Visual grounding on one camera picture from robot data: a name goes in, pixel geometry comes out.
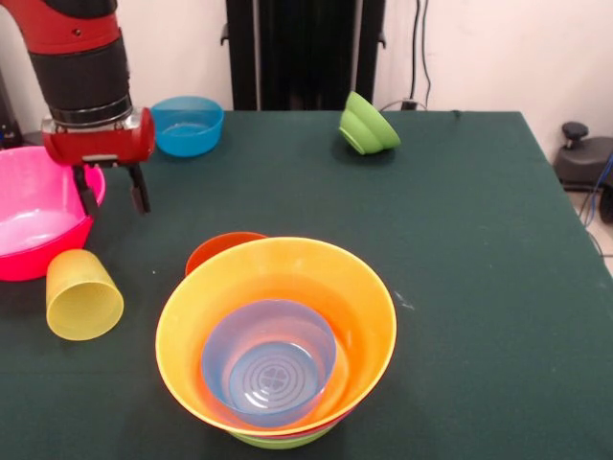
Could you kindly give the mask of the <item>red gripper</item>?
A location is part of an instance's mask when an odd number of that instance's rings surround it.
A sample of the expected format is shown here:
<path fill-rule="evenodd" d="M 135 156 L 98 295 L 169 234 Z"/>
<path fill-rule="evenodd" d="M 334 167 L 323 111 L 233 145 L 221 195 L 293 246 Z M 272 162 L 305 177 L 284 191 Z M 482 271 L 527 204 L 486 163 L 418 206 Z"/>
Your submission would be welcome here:
<path fill-rule="evenodd" d="M 135 208 L 141 214 L 150 212 L 147 185 L 139 164 L 149 159 L 155 147 L 155 126 L 149 108 L 137 107 L 121 121 L 86 128 L 64 127 L 46 116 L 41 134 L 43 146 L 52 160 L 73 166 L 73 179 L 85 215 L 94 219 L 98 214 L 101 171 L 83 164 L 103 162 L 130 164 L 126 169 L 132 182 Z"/>

